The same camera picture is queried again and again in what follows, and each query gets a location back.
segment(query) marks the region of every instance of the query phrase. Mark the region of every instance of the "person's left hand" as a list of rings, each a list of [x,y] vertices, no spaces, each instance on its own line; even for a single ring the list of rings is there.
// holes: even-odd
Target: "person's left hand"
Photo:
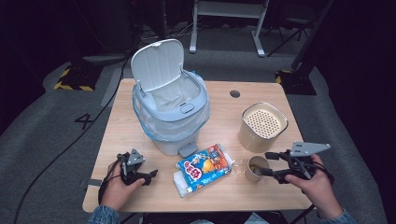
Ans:
[[[130,186],[126,186],[121,180],[121,168],[120,162],[114,167],[113,172],[108,177],[105,194],[103,195],[102,202],[100,205],[110,207],[116,211],[119,211],[129,200],[131,194],[140,188],[145,183],[145,179],[141,178],[136,180]]]

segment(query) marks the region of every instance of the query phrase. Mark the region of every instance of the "person's right hand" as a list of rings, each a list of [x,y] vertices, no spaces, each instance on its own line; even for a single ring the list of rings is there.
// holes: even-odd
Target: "person's right hand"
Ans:
[[[323,165],[320,156],[317,154],[311,155],[311,158],[313,161]],[[306,197],[318,209],[320,218],[339,217],[344,213],[334,196],[329,178],[319,169],[316,170],[315,175],[309,180],[301,179],[295,175],[286,175],[285,179],[305,193]]]

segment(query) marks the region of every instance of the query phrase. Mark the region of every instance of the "snack package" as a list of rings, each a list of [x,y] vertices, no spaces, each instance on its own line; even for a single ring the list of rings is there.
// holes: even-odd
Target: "snack package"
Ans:
[[[215,144],[179,161],[174,182],[180,197],[212,183],[232,170],[233,161],[221,144]]]

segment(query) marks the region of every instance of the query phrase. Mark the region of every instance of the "bin lid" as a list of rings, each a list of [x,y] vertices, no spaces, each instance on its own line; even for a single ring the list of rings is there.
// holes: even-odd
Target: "bin lid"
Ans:
[[[131,60],[132,73],[143,91],[158,89],[181,76],[184,49],[176,39],[155,42],[140,49]]]

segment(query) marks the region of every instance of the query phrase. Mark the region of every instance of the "black cable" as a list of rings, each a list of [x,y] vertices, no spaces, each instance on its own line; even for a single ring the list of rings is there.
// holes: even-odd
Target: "black cable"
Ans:
[[[297,216],[297,218],[295,218],[290,224],[295,224],[297,223],[302,217],[305,217],[308,213],[310,213],[313,209],[315,208],[315,206],[313,204],[311,204],[311,206],[309,206],[307,209],[305,209],[299,216]]]
[[[106,175],[105,178],[103,179],[102,185],[104,185],[105,183],[107,183],[108,181],[110,181],[112,178],[117,177],[117,176],[120,176],[120,175],[116,175],[116,176],[113,176],[113,177],[111,177],[111,178],[108,179],[108,177],[109,177],[109,176],[111,175],[111,173],[113,172],[114,168],[116,168],[116,165],[119,163],[119,161],[120,161],[120,158],[118,158],[118,159],[113,163],[113,165],[111,166],[111,168],[107,171],[107,175]]]
[[[113,100],[114,96],[117,93],[117,90],[119,89],[119,85],[120,85],[120,81],[123,78],[123,71],[125,68],[125,65],[127,64],[129,58],[132,56],[132,54],[128,57],[128,59],[126,59],[122,65],[121,68],[121,75],[120,75],[120,80],[119,80],[119,84],[117,85],[117,88],[114,90],[113,95],[111,96],[111,98],[107,101],[106,105],[102,108],[102,110],[99,112],[99,114],[93,119],[93,121],[90,123],[90,125],[87,126],[87,128],[84,130],[84,132],[82,132],[68,147],[66,147],[61,153],[59,153],[36,177],[35,179],[32,181],[32,183],[29,185],[29,187],[27,188],[27,190],[23,193],[21,200],[18,204],[17,207],[17,211],[15,212],[15,216],[14,216],[14,221],[13,224],[17,223],[18,220],[18,215],[21,211],[21,207],[23,204],[24,199],[26,198],[27,194],[29,193],[30,189],[32,188],[32,186],[35,184],[35,182],[38,180],[38,178],[40,178],[40,176],[42,176],[50,167],[53,163],[55,163],[70,147],[72,147],[90,128],[91,126],[99,119],[99,117],[102,115],[102,113],[105,111],[105,109],[107,108],[107,106],[110,104],[110,102]]]
[[[314,163],[317,166],[320,166],[323,169],[326,169],[322,164],[318,163],[317,161],[312,161],[312,163]]]
[[[114,179],[114,178],[116,178],[116,177],[119,177],[119,176],[121,176],[121,175],[112,176],[111,178],[109,178],[109,179],[107,180],[107,182],[110,181],[110,180],[112,180],[112,179]]]
[[[128,221],[131,217],[134,217],[137,213],[132,213],[128,217],[126,217],[120,224],[124,224],[126,221]]]

